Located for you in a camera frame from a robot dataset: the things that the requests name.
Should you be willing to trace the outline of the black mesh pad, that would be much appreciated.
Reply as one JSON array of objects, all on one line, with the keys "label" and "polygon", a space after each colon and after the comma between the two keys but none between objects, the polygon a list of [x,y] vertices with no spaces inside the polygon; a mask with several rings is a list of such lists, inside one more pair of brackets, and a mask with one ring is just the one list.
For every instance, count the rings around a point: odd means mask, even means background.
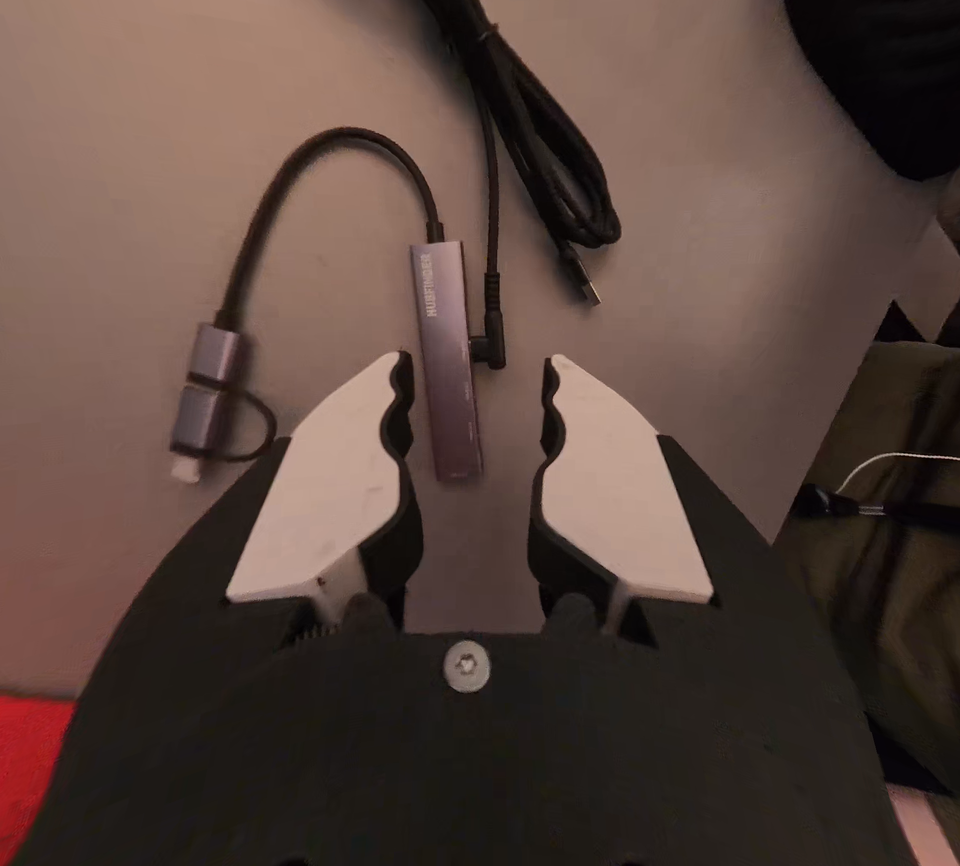
[{"label": "black mesh pad", "polygon": [[783,2],[810,67],[894,173],[958,170],[959,0]]}]

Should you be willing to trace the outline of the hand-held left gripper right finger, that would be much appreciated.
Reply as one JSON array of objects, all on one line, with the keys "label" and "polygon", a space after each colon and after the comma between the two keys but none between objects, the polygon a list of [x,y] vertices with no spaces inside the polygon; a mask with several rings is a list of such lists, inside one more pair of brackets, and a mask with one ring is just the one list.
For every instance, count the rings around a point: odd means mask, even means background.
[{"label": "hand-held left gripper right finger", "polygon": [[544,614],[579,594],[602,632],[652,637],[644,600],[707,605],[714,584],[662,435],[564,355],[544,362],[541,403],[544,461],[534,476],[527,560]]}]

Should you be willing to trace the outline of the grey usb hub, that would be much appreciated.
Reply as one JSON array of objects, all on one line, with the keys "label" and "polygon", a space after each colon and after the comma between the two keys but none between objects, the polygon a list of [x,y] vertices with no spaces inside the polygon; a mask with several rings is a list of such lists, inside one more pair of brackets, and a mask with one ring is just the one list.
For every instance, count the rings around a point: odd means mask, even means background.
[{"label": "grey usb hub", "polygon": [[389,137],[341,127],[307,138],[283,160],[253,213],[214,319],[198,326],[170,440],[171,472],[180,483],[197,484],[205,463],[252,462],[278,436],[274,412],[241,383],[244,314],[285,200],[318,159],[340,149],[380,152],[412,181],[425,216],[426,243],[410,248],[410,260],[435,472],[447,483],[482,473],[474,365],[499,369],[506,359],[497,257],[486,257],[484,332],[471,336],[463,246],[447,239],[421,168]]}]

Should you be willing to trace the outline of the person in olive shirt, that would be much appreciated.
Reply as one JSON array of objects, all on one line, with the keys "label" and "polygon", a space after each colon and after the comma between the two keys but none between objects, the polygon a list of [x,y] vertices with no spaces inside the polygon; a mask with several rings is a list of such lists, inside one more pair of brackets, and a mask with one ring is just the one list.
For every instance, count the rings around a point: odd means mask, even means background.
[{"label": "person in olive shirt", "polygon": [[803,484],[850,501],[774,548],[810,597],[904,777],[958,798],[959,352],[872,344]]}]

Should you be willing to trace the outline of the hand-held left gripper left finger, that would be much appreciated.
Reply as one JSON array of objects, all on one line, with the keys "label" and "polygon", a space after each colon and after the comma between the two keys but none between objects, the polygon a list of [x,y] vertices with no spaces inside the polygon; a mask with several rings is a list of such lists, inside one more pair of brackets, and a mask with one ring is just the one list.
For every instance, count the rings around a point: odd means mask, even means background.
[{"label": "hand-held left gripper left finger", "polygon": [[411,354],[389,352],[294,429],[227,600],[303,599],[318,619],[342,619],[354,596],[369,593],[404,618],[425,548],[406,463],[414,379]]}]

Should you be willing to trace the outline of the red plastic bin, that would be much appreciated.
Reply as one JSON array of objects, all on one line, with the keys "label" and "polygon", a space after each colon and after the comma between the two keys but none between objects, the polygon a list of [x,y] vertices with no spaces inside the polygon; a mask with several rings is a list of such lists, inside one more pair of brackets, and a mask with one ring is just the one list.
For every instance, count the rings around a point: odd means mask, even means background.
[{"label": "red plastic bin", "polygon": [[1,864],[12,862],[42,806],[76,703],[1,693]]}]

